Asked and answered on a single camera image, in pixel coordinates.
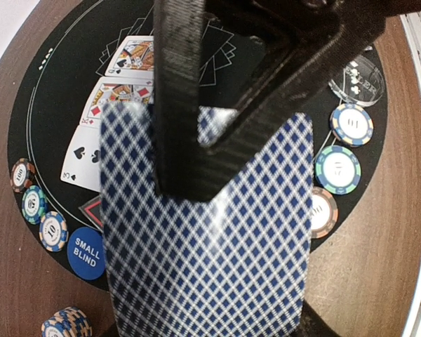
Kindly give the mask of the clear acrylic dealer puck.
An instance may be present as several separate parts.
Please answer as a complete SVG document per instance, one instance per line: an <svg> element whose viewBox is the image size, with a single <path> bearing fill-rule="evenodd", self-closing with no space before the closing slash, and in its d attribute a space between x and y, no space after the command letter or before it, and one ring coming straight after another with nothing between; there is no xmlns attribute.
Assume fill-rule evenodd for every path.
<svg viewBox="0 0 421 337"><path fill-rule="evenodd" d="M385 78L368 58L360 55L328 82L332 92L346 103L370 107L385 94Z"/></svg>

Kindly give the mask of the green-white single poker chip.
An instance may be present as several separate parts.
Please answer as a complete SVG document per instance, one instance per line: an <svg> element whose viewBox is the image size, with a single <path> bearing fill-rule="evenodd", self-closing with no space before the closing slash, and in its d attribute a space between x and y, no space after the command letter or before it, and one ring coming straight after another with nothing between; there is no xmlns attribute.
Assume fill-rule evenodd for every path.
<svg viewBox="0 0 421 337"><path fill-rule="evenodd" d="M22 197L22 214L24 219L38 225L48 212L48 201L43 190L37 186L30 186Z"/></svg>

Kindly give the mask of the blue-backed playing card deck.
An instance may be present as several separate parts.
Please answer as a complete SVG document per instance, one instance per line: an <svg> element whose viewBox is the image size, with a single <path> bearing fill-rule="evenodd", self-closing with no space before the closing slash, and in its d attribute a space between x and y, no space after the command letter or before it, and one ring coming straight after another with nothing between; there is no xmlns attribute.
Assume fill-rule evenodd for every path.
<svg viewBox="0 0 421 337"><path fill-rule="evenodd" d="M156 192L152 114L101 118L101 219L121 336L288 336L300 322L312 217L312 121L294 114L210 201Z"/></svg>

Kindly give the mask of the black round poker mat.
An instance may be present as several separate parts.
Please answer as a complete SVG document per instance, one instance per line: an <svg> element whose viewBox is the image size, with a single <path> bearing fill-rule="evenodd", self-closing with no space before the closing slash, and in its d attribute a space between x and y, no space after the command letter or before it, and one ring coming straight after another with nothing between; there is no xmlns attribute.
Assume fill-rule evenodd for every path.
<svg viewBox="0 0 421 337"><path fill-rule="evenodd" d="M152 27L151 1L83 1L50 33L19 87L8 130L8 163L22 158L69 232L88 227L80 208L93 191L62 182L62 163L86 101L117 47ZM204 33L200 100L229 107L264 49L216 20Z"/></svg>

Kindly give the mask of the single blue-white poker chip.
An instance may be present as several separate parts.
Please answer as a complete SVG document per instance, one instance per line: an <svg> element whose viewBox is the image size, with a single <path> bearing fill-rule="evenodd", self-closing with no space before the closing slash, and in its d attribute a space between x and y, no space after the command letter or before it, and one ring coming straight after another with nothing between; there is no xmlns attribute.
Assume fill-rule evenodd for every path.
<svg viewBox="0 0 421 337"><path fill-rule="evenodd" d="M47 251L59 252L68 241L69 231L62 214L56 211L46 213L39 225L39 239Z"/></svg>

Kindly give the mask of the blue round blind button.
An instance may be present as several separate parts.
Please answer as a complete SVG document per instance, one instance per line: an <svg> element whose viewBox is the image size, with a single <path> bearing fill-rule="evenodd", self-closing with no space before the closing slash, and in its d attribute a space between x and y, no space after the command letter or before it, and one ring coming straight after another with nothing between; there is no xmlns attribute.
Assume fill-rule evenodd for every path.
<svg viewBox="0 0 421 337"><path fill-rule="evenodd" d="M80 278L87 281L100 278L105 272L101 234L89 227L75 230L67 244L67 259Z"/></svg>

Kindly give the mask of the red triangular button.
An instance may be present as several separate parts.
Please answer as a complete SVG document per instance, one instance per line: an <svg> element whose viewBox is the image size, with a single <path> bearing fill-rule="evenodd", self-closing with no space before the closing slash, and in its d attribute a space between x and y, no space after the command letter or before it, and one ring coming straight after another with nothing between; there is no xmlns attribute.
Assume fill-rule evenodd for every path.
<svg viewBox="0 0 421 337"><path fill-rule="evenodd" d="M79 207L80 212L93 224L93 226L100 232L103 232L103 224L101 221L101 198L100 195L87 201Z"/></svg>

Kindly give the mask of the red-white single poker chip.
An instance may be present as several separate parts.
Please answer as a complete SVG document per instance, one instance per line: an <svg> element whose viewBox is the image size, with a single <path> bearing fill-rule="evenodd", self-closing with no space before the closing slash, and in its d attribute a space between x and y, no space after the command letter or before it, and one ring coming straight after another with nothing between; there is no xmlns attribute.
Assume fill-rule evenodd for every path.
<svg viewBox="0 0 421 337"><path fill-rule="evenodd" d="M33 163L26 159L17 160L11 169L11 187L16 193L23 193L34 183L36 169Z"/></svg>

